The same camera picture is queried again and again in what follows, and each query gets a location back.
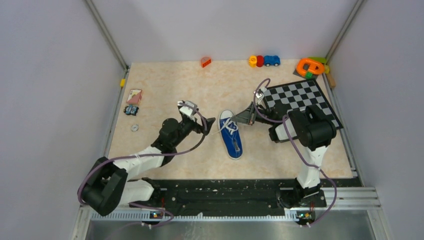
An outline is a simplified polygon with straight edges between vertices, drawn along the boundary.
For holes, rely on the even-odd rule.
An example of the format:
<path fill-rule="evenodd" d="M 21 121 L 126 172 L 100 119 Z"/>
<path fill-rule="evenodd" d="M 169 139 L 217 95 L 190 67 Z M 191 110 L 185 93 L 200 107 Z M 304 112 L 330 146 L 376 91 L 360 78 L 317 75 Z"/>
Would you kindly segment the white shoelace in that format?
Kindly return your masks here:
<path fill-rule="evenodd" d="M 230 118 L 227 118 L 226 120 L 220 121 L 217 124 L 217 127 L 218 127 L 218 131 L 211 133 L 211 135 L 215 135 L 215 134 L 222 132 L 223 130 L 226 130 L 228 132 L 228 134 L 231 136 L 239 130 L 237 123 L 235 121 L 231 120 Z"/>

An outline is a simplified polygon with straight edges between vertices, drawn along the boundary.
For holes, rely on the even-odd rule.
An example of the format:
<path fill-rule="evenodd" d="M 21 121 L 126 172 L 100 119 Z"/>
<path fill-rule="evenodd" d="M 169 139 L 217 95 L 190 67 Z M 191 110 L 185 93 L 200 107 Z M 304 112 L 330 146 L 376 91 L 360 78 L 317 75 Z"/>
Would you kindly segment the blue canvas sneaker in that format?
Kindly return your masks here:
<path fill-rule="evenodd" d="M 234 113 L 228 109 L 221 112 L 217 126 L 229 157 L 238 160 L 243 154 L 243 146 L 238 124 L 232 120 Z"/>

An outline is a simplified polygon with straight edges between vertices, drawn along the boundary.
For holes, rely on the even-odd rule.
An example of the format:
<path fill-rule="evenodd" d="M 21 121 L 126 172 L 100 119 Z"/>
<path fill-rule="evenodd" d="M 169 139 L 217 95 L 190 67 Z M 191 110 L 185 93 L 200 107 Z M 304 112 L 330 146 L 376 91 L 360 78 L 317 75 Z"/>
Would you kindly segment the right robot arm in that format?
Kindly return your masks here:
<path fill-rule="evenodd" d="M 290 110 L 289 104 L 280 101 L 272 108 L 252 102 L 231 119 L 245 125 L 255 122 L 269 124 L 269 136 L 273 142 L 292 142 L 293 138 L 297 138 L 304 147 L 304 153 L 298 153 L 303 166 L 294 179 L 293 189 L 276 193 L 280 206 L 305 207 L 324 198 L 320 180 L 322 162 L 332 139 L 337 135 L 337 129 L 317 105 L 307 106 L 305 110 Z"/>

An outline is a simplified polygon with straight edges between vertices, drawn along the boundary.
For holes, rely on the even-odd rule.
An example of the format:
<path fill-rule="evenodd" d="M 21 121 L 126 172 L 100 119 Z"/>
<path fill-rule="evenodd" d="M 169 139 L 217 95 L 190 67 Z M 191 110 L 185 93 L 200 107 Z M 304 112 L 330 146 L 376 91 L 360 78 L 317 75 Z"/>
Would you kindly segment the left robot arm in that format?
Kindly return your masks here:
<path fill-rule="evenodd" d="M 161 198 L 157 184 L 147 178 L 134 180 L 134 177 L 168 164 L 179 155 L 177 146 L 190 133 L 207 136 L 216 118 L 202 118 L 201 121 L 199 124 L 196 118 L 188 116 L 183 116 L 181 121 L 167 118 L 158 138 L 144 150 L 112 159 L 99 158 L 77 191 L 80 203 L 89 205 L 101 216 L 132 202 L 156 206 Z"/>

